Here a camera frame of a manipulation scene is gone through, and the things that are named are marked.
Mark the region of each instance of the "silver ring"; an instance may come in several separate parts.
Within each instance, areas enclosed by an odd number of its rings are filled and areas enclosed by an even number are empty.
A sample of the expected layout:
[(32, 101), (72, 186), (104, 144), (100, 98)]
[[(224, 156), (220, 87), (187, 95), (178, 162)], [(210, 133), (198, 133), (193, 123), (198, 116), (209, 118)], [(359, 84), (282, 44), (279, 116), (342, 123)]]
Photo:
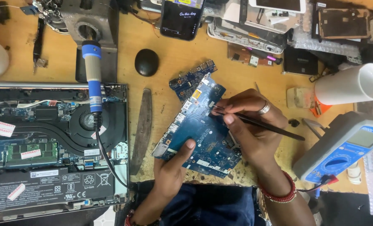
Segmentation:
[(263, 114), (266, 114), (269, 110), (270, 110), (270, 105), (269, 105), (269, 102), (266, 101), (266, 105), (264, 105), (264, 107), (261, 110), (258, 110), (257, 113), (259, 115), (263, 115)]

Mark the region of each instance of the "ce mark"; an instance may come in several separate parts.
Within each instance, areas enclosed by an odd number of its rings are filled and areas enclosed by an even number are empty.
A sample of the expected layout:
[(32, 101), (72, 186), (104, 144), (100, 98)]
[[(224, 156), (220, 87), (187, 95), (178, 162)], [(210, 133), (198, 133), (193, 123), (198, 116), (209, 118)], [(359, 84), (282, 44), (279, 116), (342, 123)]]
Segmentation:
[(82, 197), (84, 197), (84, 198), (86, 197), (86, 192), (85, 191), (82, 192)]

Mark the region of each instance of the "bracelet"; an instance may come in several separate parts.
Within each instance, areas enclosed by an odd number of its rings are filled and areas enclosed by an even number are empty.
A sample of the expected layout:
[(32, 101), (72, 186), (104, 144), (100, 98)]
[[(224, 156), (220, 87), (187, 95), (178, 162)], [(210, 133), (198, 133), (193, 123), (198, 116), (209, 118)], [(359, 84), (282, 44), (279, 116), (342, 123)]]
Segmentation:
[[(127, 218), (125, 218), (124, 226), (138, 226), (138, 224), (130, 222), (130, 219), (134, 215), (134, 213), (135, 211), (133, 209), (129, 211)], [(149, 226), (159, 226), (160, 221), (161, 221), (161, 218), (158, 218), (155, 222), (149, 224)]]
[(296, 187), (295, 187), (295, 183), (294, 183), (293, 179), (285, 171), (283, 171), (283, 173), (287, 177), (288, 181), (291, 184), (291, 191), (284, 197), (276, 197), (276, 196), (273, 196), (273, 195), (269, 194), (268, 192), (266, 192), (265, 189), (262, 188), (262, 186), (259, 183), (260, 191), (263, 193), (264, 197), (270, 199), (272, 202), (289, 203), (292, 200), (294, 200), (295, 197), (296, 197)]

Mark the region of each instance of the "wooden workbench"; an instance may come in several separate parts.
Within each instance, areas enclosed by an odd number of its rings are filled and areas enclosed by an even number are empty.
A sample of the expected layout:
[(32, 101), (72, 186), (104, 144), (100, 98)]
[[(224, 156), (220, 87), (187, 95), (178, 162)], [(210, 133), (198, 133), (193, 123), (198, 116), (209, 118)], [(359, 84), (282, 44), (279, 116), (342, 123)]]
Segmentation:
[[(9, 0), (14, 6), (18, 1)], [(76, 82), (75, 57), (76, 44), (72, 38), (53, 32), (46, 27), (43, 41), (42, 58), (48, 59), (48, 68), (38, 68), (32, 75), (33, 38), (37, 28), (37, 17), (25, 16), (19, 9), (10, 8), (11, 20), (6, 25), (0, 24), (0, 44), (9, 46), (10, 65), (7, 72), (0, 77), (1, 81), (32, 81), (32, 82)], [(151, 13), (150, 18), (158, 15)], [(162, 37), (158, 30), (140, 21), (132, 15), (120, 15), (118, 82), (129, 85), (129, 139), (130, 150), (134, 146), (136, 127), (138, 124), (139, 108), (143, 88), (149, 88), (153, 93), (153, 127), (146, 151), (144, 163), (138, 175), (131, 176), (131, 181), (146, 181), (154, 179), (153, 157), (149, 154), (159, 141), (169, 124), (174, 121), (181, 103), (175, 93), (169, 88), (168, 81), (185, 71), (197, 66), (207, 59), (212, 59), (218, 71), (212, 78), (223, 85), (227, 91), (224, 98), (229, 98), (249, 88), (254, 88), (254, 82), (260, 91), (273, 104), (280, 108), (288, 119), (309, 118), (315, 120), (307, 109), (288, 109), (286, 106), (286, 90), (296, 86), (312, 87), (308, 77), (297, 75), (282, 75), (281, 66), (253, 68), (227, 58), (227, 42), (210, 38), (206, 34), (206, 25), (199, 29), (197, 37), (190, 42)], [(158, 72), (152, 77), (140, 76), (134, 69), (134, 59), (139, 50), (148, 48), (154, 50), (160, 59)], [(328, 125), (338, 114), (353, 110), (352, 104), (336, 105), (317, 121)], [(293, 163), (302, 156), (318, 139), (305, 126), (288, 127), (288, 131), (304, 136), (307, 141), (301, 142), (284, 137), (276, 152), (276, 160), (283, 170), (295, 180), (291, 168)], [(341, 192), (367, 193), (363, 162), (362, 184), (353, 185), (347, 179), (345, 172), (341, 173), (337, 182), (326, 189)], [(186, 182), (210, 183), (221, 185), (256, 185), (255, 173), (246, 162), (241, 161), (230, 173), (229, 177), (221, 179), (187, 171)], [(298, 188), (312, 188), (313, 184), (297, 181)]]

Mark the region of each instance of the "orange object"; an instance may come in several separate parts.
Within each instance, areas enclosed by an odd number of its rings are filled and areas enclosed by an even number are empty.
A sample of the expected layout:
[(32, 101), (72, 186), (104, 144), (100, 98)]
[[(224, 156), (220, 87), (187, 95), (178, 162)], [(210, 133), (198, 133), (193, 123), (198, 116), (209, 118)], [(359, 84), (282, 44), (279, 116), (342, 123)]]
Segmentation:
[[(329, 110), (329, 109), (331, 108), (331, 106), (333, 106), (333, 105), (324, 105), (324, 104), (320, 103), (320, 101), (317, 99), (316, 95), (314, 96), (314, 101), (315, 101), (315, 102), (316, 102), (316, 101), (319, 102), (319, 104), (320, 104), (320, 110), (322, 110), (322, 114), (324, 114), (327, 110)], [(317, 105), (315, 105), (314, 108), (311, 108), (311, 109), (309, 109), (309, 110), (312, 111), (313, 115), (314, 115), (316, 118), (319, 118), (319, 117), (322, 116), (322, 115), (318, 115), (318, 114), (317, 114), (316, 107), (317, 107)]]

